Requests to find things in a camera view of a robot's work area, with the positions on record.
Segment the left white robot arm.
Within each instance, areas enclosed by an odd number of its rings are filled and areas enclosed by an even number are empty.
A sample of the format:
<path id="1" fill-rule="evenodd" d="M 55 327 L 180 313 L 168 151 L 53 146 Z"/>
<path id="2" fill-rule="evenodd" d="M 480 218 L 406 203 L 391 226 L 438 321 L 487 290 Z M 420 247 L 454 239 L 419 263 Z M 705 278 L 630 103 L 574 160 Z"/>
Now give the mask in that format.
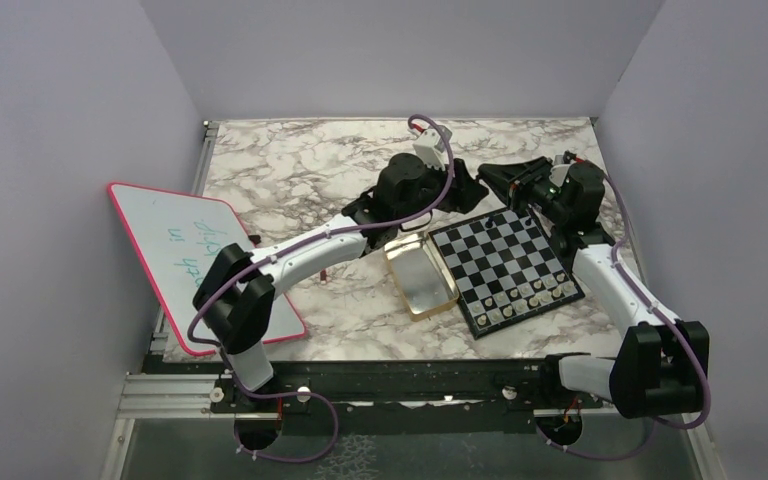
<path id="1" fill-rule="evenodd" d="M 324 225 L 272 247 L 223 247 L 193 297 L 196 316 L 187 337 L 204 343 L 195 333 L 204 323 L 213 335 L 208 344 L 236 378 L 237 398 L 250 410 L 262 410 L 274 397 L 264 336 L 280 296 L 331 266 L 381 249 L 417 218 L 435 211 L 469 213 L 487 194 L 459 158 L 436 169 L 414 154 L 395 155 L 375 185 Z"/>

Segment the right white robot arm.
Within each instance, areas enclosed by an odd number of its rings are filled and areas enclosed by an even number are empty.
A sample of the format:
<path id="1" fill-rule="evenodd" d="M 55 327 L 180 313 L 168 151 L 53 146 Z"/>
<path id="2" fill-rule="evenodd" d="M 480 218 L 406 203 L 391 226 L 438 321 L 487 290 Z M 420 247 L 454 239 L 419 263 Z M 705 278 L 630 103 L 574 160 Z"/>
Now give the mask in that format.
<path id="1" fill-rule="evenodd" d="M 612 403 L 629 419 L 649 417 L 672 428 L 701 426 L 710 413 L 710 336 L 660 303 L 621 257 L 624 244 L 602 226 L 610 181 L 583 159 L 556 164 L 482 164 L 478 177 L 515 213 L 535 208 L 552 225 L 550 246 L 584 284 L 622 336 L 613 358 L 563 354 L 537 380 L 539 398 L 560 407 L 576 393 Z"/>

